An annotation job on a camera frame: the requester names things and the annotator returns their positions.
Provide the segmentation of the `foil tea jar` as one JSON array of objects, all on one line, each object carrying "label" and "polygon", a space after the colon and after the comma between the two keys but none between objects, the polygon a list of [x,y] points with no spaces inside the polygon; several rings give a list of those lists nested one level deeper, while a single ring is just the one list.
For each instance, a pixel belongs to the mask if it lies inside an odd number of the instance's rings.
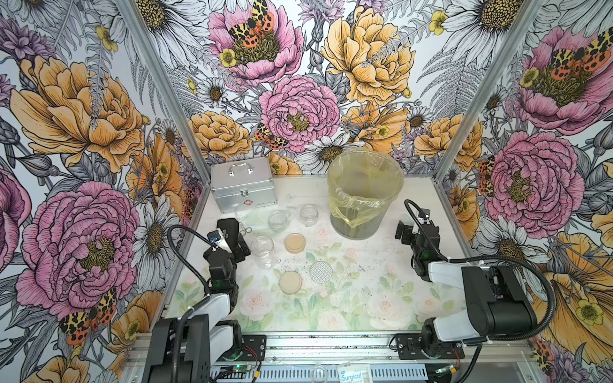
[{"label": "foil tea jar", "polygon": [[250,249],[258,267],[263,269],[271,269],[276,265],[276,246],[271,237],[255,237],[255,239],[252,240]]}]

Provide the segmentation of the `clear jar beige lid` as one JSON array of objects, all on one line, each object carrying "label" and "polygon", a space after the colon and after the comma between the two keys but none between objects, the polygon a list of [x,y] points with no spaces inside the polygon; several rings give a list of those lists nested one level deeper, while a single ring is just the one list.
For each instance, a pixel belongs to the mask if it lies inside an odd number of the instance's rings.
[{"label": "clear jar beige lid", "polygon": [[287,214],[282,211],[274,211],[268,217],[268,226],[274,233],[282,233],[289,226]]}]

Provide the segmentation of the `peeled foil seal disc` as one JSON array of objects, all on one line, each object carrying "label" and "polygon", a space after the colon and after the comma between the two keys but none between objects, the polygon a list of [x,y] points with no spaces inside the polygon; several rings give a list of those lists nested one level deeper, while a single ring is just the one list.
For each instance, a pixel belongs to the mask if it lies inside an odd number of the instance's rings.
[{"label": "peeled foil seal disc", "polygon": [[309,275],[313,282],[323,285],[332,278],[333,268],[330,263],[318,261],[311,265]]}]

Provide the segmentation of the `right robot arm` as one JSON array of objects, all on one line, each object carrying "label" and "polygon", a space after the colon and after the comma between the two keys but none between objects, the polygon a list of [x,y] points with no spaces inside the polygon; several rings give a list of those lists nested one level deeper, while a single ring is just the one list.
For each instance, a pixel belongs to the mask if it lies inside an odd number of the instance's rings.
[{"label": "right robot arm", "polygon": [[422,280],[457,288],[465,297],[462,311],[424,321],[419,345],[426,357],[438,357],[443,349],[463,342],[517,337],[537,328],[537,317],[512,268],[442,255],[439,227],[415,202],[407,199],[404,204],[411,223],[400,221],[396,237],[411,247],[413,270]]}]

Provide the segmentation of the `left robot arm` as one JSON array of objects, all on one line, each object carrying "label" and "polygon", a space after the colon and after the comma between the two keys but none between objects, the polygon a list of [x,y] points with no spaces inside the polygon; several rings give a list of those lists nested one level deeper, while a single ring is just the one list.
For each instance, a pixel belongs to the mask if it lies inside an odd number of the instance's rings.
[{"label": "left robot arm", "polygon": [[[209,245],[204,252],[210,277],[206,279],[172,242],[176,230],[186,231]],[[170,247],[204,287],[204,297],[178,318],[161,319],[153,327],[142,374],[143,382],[209,382],[212,365],[228,352],[243,347],[242,332],[227,317],[236,307],[237,265],[251,251],[234,218],[218,220],[206,236],[180,224],[167,232]]]}]

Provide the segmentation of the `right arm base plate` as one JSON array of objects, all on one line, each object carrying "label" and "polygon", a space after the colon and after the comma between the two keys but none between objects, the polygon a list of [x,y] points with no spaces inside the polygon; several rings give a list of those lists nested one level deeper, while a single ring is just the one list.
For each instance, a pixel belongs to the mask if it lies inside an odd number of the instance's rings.
[{"label": "right arm base plate", "polygon": [[459,342],[442,342],[437,338],[425,339],[418,333],[396,334],[389,347],[400,360],[460,359],[465,357]]}]

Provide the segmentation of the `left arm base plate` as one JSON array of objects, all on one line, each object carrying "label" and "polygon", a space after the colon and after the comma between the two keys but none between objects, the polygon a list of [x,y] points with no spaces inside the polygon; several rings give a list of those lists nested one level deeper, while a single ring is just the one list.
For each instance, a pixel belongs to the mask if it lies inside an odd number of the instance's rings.
[{"label": "left arm base plate", "polygon": [[239,351],[236,361],[263,362],[266,356],[268,337],[263,334],[244,334],[243,348]]}]

